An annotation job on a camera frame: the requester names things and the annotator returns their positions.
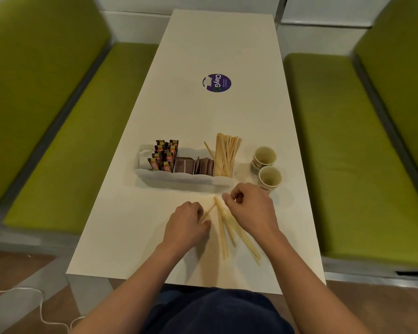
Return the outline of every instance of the person's right arm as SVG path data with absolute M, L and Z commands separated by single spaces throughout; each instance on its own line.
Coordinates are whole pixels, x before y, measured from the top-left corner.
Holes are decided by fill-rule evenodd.
M 240 183 L 223 200 L 269 258 L 297 327 L 303 334 L 369 334 L 369 330 L 313 273 L 279 230 L 268 192 Z

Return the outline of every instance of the paper cup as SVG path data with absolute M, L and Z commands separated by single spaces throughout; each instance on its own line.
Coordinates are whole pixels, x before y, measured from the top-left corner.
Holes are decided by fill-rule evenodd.
M 262 167 L 273 165 L 277 159 L 274 150 L 267 146 L 261 146 L 254 151 L 251 162 L 251 171 L 258 174 Z
M 272 191 L 282 184 L 282 174 L 275 167 L 262 167 L 258 173 L 258 185 L 265 190 Z

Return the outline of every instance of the table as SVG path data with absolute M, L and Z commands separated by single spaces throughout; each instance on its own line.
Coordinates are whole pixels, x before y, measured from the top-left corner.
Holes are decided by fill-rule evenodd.
M 208 91 L 203 79 L 223 74 L 232 85 Z M 234 183 L 254 182 L 254 150 L 276 150 L 284 177 L 271 193 L 279 227 L 325 282 L 299 144 L 271 15 L 175 10 L 80 238 L 68 274 L 127 279 L 162 240 L 176 206 L 212 205 L 212 186 L 145 183 L 134 173 L 142 144 L 178 139 L 180 147 L 214 150 L 218 132 L 240 136 Z M 217 221 L 216 209 L 211 213 Z M 191 250 L 167 283 L 281 293 L 263 254 L 257 266 L 243 243 L 222 259 L 217 222 L 205 248 Z

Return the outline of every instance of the backrest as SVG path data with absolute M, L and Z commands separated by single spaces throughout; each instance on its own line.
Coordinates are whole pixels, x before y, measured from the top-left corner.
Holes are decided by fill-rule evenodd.
M 109 38 L 93 0 L 0 1 L 0 197 Z
M 355 51 L 418 166 L 418 0 L 392 0 Z

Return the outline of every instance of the cup rim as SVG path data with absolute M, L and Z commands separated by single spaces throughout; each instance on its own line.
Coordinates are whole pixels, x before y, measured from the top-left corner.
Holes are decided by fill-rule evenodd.
M 262 163 L 262 162 L 260 162 L 258 159 L 257 159 L 257 157 L 255 156 L 255 153 L 257 152 L 257 150 L 258 149 L 260 149 L 260 148 L 268 148 L 268 149 L 270 149 L 272 152 L 274 152 L 274 161 L 273 162 L 271 162 L 271 163 Z M 258 162 L 258 163 L 260 163 L 260 164 L 262 164 L 262 165 L 264 165 L 264 166 L 271 166 L 271 165 L 273 165 L 276 161 L 277 161 L 277 153 L 274 151 L 274 149 L 273 148 L 271 148 L 271 147 L 269 147 L 269 146 L 266 146 L 266 145 L 262 145 L 262 146 L 259 146 L 258 148 L 256 148 L 256 150 L 254 151 L 254 159 Z
M 279 173 L 279 175 L 280 175 L 280 183 L 279 183 L 278 185 L 268 185 L 268 184 L 265 184 L 265 183 L 263 182 L 263 180 L 260 178 L 260 173 L 262 172 L 262 170 L 263 170 L 264 168 L 267 168 L 267 167 L 272 167 L 274 170 L 276 170 L 276 171 Z M 271 166 L 271 165 L 267 165 L 267 166 L 262 167 L 262 168 L 260 169 L 260 171 L 258 172 L 258 179 L 261 181 L 261 183 L 262 183 L 263 185 L 265 185 L 265 186 L 267 186 L 267 187 L 279 187 L 279 186 L 282 184 L 282 174 L 280 173 L 280 171 L 279 171 L 279 169 L 278 169 L 278 168 L 273 167 L 273 166 Z

